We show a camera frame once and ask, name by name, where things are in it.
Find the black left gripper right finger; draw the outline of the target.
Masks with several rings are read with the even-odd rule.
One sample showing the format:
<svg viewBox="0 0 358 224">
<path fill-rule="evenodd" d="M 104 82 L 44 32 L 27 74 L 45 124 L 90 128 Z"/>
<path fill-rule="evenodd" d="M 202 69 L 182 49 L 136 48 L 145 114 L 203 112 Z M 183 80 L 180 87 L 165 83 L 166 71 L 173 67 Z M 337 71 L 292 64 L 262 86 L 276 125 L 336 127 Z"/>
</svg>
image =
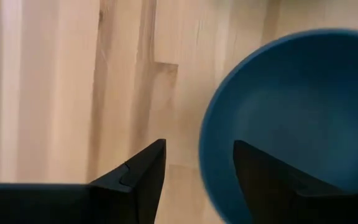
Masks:
<svg viewBox="0 0 358 224">
<path fill-rule="evenodd" d="M 296 223 L 300 197 L 342 192 L 245 141 L 234 141 L 233 161 L 254 223 Z"/>
</svg>

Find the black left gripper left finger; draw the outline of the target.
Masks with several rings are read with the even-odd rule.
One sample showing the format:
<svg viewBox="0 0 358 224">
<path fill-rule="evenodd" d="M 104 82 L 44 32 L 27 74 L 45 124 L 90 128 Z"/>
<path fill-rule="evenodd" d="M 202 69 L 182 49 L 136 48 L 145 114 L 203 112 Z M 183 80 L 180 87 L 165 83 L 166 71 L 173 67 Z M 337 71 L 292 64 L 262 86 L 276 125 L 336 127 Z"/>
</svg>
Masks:
<svg viewBox="0 0 358 224">
<path fill-rule="evenodd" d="M 166 140 L 158 139 L 90 182 L 91 223 L 153 224 L 165 178 Z"/>
</svg>

